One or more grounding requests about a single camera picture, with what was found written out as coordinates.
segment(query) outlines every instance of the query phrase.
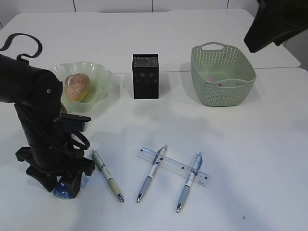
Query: white wall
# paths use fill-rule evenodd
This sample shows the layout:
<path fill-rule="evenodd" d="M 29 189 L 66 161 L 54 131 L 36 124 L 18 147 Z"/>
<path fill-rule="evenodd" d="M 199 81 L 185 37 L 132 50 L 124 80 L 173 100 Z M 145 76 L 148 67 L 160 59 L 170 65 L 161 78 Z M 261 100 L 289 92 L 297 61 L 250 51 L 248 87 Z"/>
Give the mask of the white wall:
<path fill-rule="evenodd" d="M 75 0 L 77 12 L 152 12 L 152 0 Z"/>
<path fill-rule="evenodd" d="M 153 0 L 153 11 L 226 9 L 228 0 Z"/>
<path fill-rule="evenodd" d="M 0 23 L 5 26 L 18 13 L 45 12 L 161 12 L 192 9 L 246 9 L 253 16 L 257 0 L 0 0 Z M 287 42 L 286 48 L 308 70 L 308 32 Z"/>

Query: beige pen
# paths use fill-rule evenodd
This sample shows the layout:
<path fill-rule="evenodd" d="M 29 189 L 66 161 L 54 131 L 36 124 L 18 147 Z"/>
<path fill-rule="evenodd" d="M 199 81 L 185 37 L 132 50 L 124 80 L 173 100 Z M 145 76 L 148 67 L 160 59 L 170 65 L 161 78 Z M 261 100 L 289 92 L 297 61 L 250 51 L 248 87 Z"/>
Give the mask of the beige pen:
<path fill-rule="evenodd" d="M 119 187 L 117 186 L 115 179 L 111 176 L 109 170 L 107 169 L 106 165 L 102 161 L 100 155 L 94 149 L 92 149 L 92 159 L 93 159 L 95 165 L 97 166 L 97 168 L 102 172 L 103 176 L 105 177 L 106 181 L 108 182 L 108 185 L 109 185 L 111 191 L 114 193 L 116 198 L 120 202 L 124 202 L 122 193 L 119 190 Z"/>

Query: blue pen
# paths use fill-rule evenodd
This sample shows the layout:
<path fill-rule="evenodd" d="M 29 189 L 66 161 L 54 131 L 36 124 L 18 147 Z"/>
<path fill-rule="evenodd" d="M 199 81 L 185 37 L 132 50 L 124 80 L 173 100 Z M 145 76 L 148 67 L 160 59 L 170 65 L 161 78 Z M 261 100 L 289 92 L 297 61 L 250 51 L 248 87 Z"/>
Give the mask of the blue pen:
<path fill-rule="evenodd" d="M 202 164 L 202 153 L 200 152 L 194 160 L 193 168 L 195 170 L 199 170 L 201 167 L 201 164 Z M 179 198 L 177 213 L 181 210 L 182 206 L 185 204 L 189 190 L 193 184 L 193 179 L 195 178 L 197 173 L 198 171 L 194 171 L 194 170 L 190 172 L 189 177 L 187 178 L 184 188 L 182 190 L 181 196 Z"/>

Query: black box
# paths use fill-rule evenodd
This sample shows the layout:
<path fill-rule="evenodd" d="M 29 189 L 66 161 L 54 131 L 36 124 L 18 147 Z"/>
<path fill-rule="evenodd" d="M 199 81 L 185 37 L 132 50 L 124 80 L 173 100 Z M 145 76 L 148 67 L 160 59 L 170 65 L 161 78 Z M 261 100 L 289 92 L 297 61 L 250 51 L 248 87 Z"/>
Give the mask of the black box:
<path fill-rule="evenodd" d="M 133 55 L 135 99 L 158 99 L 158 54 Z"/>

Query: blue object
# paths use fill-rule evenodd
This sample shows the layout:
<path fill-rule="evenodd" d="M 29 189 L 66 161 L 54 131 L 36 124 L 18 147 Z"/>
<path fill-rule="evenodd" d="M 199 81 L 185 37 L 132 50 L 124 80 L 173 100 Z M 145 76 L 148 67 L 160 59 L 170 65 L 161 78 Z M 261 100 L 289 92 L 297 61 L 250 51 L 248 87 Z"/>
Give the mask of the blue object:
<path fill-rule="evenodd" d="M 53 189 L 53 195 L 62 199 L 72 199 L 73 197 L 68 192 L 65 184 L 59 182 L 57 186 Z"/>

